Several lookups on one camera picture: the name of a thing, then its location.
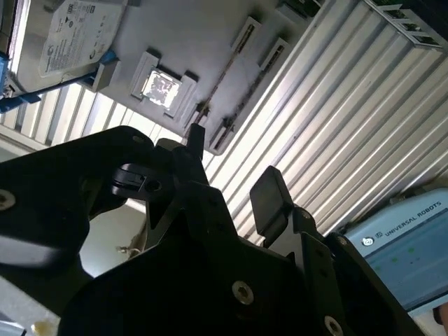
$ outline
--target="corrugated metal wall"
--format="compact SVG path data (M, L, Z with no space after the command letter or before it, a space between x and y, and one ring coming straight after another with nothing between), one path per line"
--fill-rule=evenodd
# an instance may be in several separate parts
M205 155L241 236L260 242L249 190L277 166L323 233L448 169L448 58L416 48L367 4L328 0L225 154ZM2 118L39 150L116 125L178 136L79 85Z

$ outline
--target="white sticker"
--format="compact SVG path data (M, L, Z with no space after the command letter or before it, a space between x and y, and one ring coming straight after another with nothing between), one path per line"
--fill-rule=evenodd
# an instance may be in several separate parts
M98 62L115 37L121 5L66 0L51 20L39 73L49 76Z

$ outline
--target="screw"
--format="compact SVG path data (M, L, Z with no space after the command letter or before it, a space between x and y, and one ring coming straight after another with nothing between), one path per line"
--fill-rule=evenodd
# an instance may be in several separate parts
M343 237L338 237L337 240L339 241L339 243L340 243L341 245L344 245L344 246L347 245L347 240L345 240L345 238L343 238Z
M132 140L134 140L135 142L137 142L138 144L142 144L143 142L145 142L140 136L134 135L132 137Z
M236 281L232 285L232 292L235 298L243 305L249 306L253 302L253 292L251 287L244 281Z
M15 196L7 190L0 189L0 211L5 211L15 204Z
M306 219L310 219L311 218L311 215L306 210L302 210L302 216L304 216Z
M333 317L325 316L323 321L325 323L325 327L332 336L344 336L344 331Z

